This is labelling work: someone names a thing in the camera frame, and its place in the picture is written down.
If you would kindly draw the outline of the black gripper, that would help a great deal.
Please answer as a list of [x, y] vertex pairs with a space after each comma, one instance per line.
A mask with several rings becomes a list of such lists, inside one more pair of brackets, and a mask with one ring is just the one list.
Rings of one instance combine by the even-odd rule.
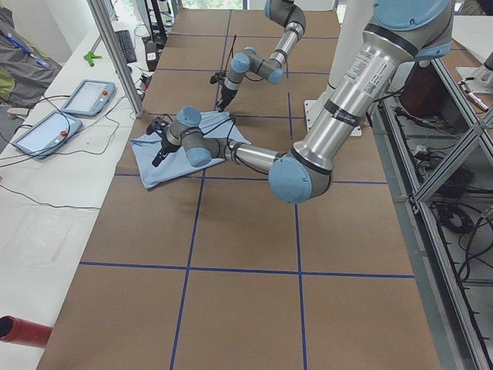
[[236, 97], [237, 89], [230, 89], [227, 86], [221, 88], [221, 99], [216, 103], [219, 112], [223, 112]]
[[170, 126], [163, 130], [161, 138], [161, 150], [152, 161], [154, 167], [158, 167], [165, 160], [167, 153], [175, 153], [181, 147], [180, 138], [173, 134]]

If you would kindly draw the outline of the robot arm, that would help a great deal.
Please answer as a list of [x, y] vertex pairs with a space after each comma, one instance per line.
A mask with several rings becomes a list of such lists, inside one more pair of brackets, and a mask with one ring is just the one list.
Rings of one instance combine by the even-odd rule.
[[325, 193], [332, 184], [333, 159], [371, 105], [381, 97], [405, 62], [436, 59], [451, 48], [454, 5], [450, 1], [376, 1], [362, 32], [363, 42], [335, 90], [325, 99], [306, 136], [288, 152], [208, 138], [201, 116], [182, 108], [163, 132], [158, 166], [184, 150], [189, 164], [202, 167], [220, 158], [268, 176], [270, 189], [283, 202], [300, 204]]
[[215, 73], [210, 82], [221, 86], [220, 99], [216, 103], [222, 112], [236, 97], [247, 73], [253, 73], [260, 79], [278, 84], [284, 74], [284, 66], [295, 45], [306, 32], [304, 11], [293, 1], [267, 1], [264, 6], [265, 16], [282, 26], [283, 34], [271, 54], [266, 58], [252, 46], [247, 46], [233, 55], [230, 67], [225, 72]]

